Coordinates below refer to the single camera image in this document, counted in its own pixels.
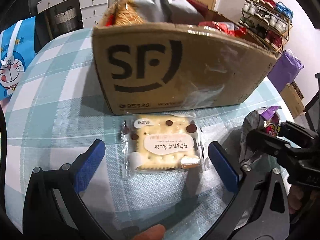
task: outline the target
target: square biscuit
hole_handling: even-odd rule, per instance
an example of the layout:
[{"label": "square biscuit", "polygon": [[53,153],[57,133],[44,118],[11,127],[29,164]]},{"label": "square biscuit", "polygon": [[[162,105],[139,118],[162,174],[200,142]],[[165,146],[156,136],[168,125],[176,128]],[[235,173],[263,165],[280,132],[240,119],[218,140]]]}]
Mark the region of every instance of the square biscuit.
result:
[{"label": "square biscuit", "polygon": [[196,138],[197,133],[188,133],[187,126],[190,125],[190,119],[186,117],[178,117],[174,115],[140,115],[139,119],[149,119],[153,125],[145,125],[137,129],[137,152],[140,154],[143,165],[138,170],[163,170],[163,169],[179,169],[181,168],[181,159],[190,157],[199,159],[192,147],[187,151],[177,151],[170,154],[158,155],[148,151],[144,142],[148,135],[152,134],[188,134],[192,138]]}]

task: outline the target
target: tablecloth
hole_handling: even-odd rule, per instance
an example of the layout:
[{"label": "tablecloth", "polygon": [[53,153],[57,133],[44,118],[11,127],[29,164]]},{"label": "tablecloth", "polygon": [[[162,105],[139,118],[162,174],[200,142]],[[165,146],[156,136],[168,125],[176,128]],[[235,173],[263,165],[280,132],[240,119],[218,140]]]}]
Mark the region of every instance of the tablecloth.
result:
[{"label": "tablecloth", "polygon": [[[82,199],[107,233],[114,239],[130,239],[160,222],[167,228],[165,239],[199,239],[232,195],[211,164],[201,173],[191,169],[121,179],[118,135],[124,116],[111,115],[103,98],[94,68],[91,33],[91,29],[82,29],[49,42],[12,95],[5,114],[8,217],[22,231],[24,197],[34,167],[58,169],[72,163],[95,139],[101,139],[106,155]],[[244,117],[258,107],[271,105],[282,107],[282,120],[293,121],[279,93],[265,78],[240,105],[196,110],[205,150],[217,140],[227,151],[239,151]]]}]

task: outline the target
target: table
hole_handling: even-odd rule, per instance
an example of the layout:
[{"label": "table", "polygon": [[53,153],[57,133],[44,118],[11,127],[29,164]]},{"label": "table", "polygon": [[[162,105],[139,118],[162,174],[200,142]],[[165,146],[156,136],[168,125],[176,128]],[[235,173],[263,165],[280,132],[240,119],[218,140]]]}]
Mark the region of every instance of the table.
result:
[{"label": "table", "polygon": [[[8,217],[22,230],[24,197],[34,167],[58,169],[101,139],[106,144],[106,157],[82,199],[108,234],[114,239],[130,239],[161,222],[167,228],[165,239],[199,239],[232,195],[212,165],[201,174],[191,169],[121,179],[118,135],[124,116],[112,116],[108,111],[94,68],[91,33],[91,29],[82,29],[49,42],[12,95],[5,113]],[[279,93],[265,78],[240,105],[196,110],[205,150],[213,140],[227,151],[238,150],[244,117],[258,107],[271,105],[282,107],[282,120],[293,121]]]}]

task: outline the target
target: white bag strap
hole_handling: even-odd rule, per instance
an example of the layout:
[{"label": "white bag strap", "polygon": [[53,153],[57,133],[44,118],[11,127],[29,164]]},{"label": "white bag strap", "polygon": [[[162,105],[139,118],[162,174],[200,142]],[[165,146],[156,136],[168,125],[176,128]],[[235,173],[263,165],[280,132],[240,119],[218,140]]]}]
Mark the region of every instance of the white bag strap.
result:
[{"label": "white bag strap", "polygon": [[[23,20],[18,21],[16,23],[14,29],[13,29],[13,32],[12,32],[11,38],[10,38],[10,42],[9,42],[8,54],[7,54],[7,56],[5,57],[4,60],[1,60],[1,64],[2,65],[5,65],[7,63],[7,60],[9,60],[11,58],[12,54],[13,54],[13,49],[14,49],[14,46],[15,46],[15,42],[16,42],[16,39],[17,39],[18,32],[19,32],[20,26],[22,24],[22,21]],[[1,34],[0,34],[0,59],[1,59],[1,45],[2,45],[3,33],[4,33],[4,31],[2,31]]]}]

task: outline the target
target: blue gripper pad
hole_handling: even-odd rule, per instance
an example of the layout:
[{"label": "blue gripper pad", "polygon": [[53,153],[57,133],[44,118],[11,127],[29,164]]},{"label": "blue gripper pad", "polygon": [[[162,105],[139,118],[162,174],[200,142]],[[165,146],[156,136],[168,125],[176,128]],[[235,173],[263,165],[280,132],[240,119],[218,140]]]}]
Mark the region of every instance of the blue gripper pad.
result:
[{"label": "blue gripper pad", "polygon": [[106,146],[103,141],[95,140],[89,149],[78,156],[71,165],[74,173],[73,187],[77,194],[86,190],[100,165],[106,151]]},{"label": "blue gripper pad", "polygon": [[234,194],[238,193],[239,174],[237,174],[237,172],[231,166],[226,157],[227,153],[217,141],[209,144],[208,155],[227,190],[233,192]]}]

